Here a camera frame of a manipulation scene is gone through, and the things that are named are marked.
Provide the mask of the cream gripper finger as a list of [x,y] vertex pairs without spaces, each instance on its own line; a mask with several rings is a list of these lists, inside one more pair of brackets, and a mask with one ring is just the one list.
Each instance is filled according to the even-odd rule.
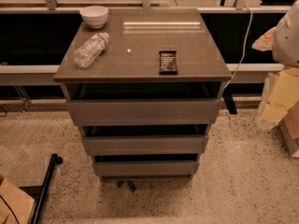
[[262,100],[255,123],[260,130],[278,126],[288,111],[299,101],[299,69],[289,68],[269,73],[264,81]]
[[252,48],[258,51],[271,50],[276,30],[276,27],[269,29],[267,32],[265,32],[263,35],[261,35],[257,40],[253,42]]

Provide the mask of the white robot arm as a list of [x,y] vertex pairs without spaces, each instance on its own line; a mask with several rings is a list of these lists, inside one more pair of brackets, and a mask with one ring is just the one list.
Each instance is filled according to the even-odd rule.
[[299,101],[299,1],[252,47],[259,51],[271,50],[273,60],[284,66],[278,74],[269,74],[266,78],[255,120],[259,129],[270,130],[278,126]]

